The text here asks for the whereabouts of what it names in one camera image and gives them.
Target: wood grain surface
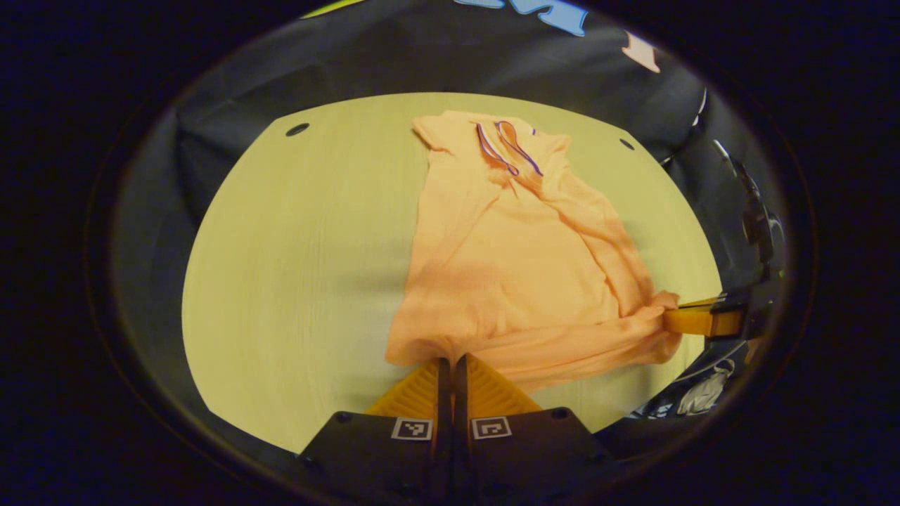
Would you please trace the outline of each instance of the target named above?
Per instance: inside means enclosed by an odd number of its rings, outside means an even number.
[[[515,116],[567,133],[571,170],[616,207],[655,288],[721,291],[696,217],[627,132],[563,109],[487,95],[382,95],[272,123],[231,170],[193,245],[184,347],[209,409],[300,452],[334,411],[364,411],[411,369],[383,354],[403,298],[427,151],[412,118],[459,110]],[[285,133],[308,123],[305,131]],[[626,147],[625,140],[634,149]],[[532,395],[599,430],[646,402],[703,349]]]

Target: orange shirt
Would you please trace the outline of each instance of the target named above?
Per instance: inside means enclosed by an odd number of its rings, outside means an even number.
[[[429,168],[388,362],[472,353],[529,392],[671,358],[678,297],[653,292],[612,205],[569,170],[568,136],[451,111],[413,130]]]

